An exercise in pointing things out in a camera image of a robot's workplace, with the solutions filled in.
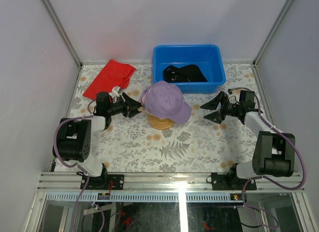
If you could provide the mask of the purple LA baseball cap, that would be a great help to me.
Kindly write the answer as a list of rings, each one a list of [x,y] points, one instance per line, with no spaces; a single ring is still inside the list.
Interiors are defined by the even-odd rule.
[[[188,122],[191,107],[184,101],[182,91],[175,84],[159,81],[149,87],[149,114],[160,119],[170,119],[177,124]]]

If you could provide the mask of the wooden hat stand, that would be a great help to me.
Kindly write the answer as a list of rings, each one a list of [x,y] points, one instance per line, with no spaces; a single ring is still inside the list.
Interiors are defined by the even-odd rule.
[[[148,122],[156,130],[167,130],[174,125],[174,122],[170,119],[160,119],[151,114],[148,114]]]

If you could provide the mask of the black cap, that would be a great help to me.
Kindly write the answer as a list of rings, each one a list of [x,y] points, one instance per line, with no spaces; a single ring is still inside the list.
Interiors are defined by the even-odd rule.
[[[180,68],[169,65],[163,70],[163,78],[168,83],[207,82],[206,77],[195,64]]]

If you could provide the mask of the blue plastic bin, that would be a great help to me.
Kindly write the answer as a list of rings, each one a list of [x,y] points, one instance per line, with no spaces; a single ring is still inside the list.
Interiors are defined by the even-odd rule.
[[[194,45],[159,45],[153,52],[153,83],[164,81],[164,72],[176,72],[185,69],[186,66],[198,67],[206,81],[177,82],[177,85],[185,94],[214,93],[217,88],[226,82],[221,53],[218,46],[213,44]]]

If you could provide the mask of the pink baseball cap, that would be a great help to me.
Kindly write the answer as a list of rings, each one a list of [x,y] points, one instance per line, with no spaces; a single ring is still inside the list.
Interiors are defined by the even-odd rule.
[[[147,88],[142,92],[142,94],[140,96],[140,102],[141,102],[144,110],[146,110],[147,112],[151,111],[149,94],[150,94],[150,89]]]

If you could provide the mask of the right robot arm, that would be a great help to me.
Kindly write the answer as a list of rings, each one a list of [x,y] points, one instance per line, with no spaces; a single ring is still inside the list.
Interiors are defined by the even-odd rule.
[[[294,172],[294,135],[275,132],[275,128],[263,118],[256,94],[251,90],[240,91],[239,101],[230,102],[225,92],[201,105],[201,109],[212,110],[204,118],[221,124],[227,116],[236,117],[257,137],[252,160],[232,166],[235,172],[227,177],[228,186],[239,189],[245,179],[256,176],[290,177]]]

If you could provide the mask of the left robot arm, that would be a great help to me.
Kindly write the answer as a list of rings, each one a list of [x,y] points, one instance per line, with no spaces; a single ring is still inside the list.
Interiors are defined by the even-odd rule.
[[[94,111],[89,116],[60,120],[54,133],[53,155],[65,167],[79,168],[85,176],[92,177],[96,188],[104,189],[108,186],[109,177],[105,174],[105,165],[90,152],[91,137],[109,128],[115,115],[136,116],[142,104],[124,92],[114,98],[108,92],[99,92],[94,102]]]

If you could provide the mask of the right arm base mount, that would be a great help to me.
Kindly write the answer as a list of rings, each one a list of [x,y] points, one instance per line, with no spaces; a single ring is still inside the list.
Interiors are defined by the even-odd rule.
[[[214,191],[235,191],[242,190],[247,179],[237,177],[236,167],[232,166],[226,174],[211,173],[206,182]]]

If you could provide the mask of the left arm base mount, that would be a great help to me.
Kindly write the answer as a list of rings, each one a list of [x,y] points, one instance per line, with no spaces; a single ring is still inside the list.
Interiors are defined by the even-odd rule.
[[[120,191],[124,188],[125,176],[121,174],[109,174],[104,167],[102,173],[97,177],[90,177],[87,186],[85,186],[88,177],[83,172],[77,172],[77,175],[82,177],[81,189],[85,190],[107,190]]]

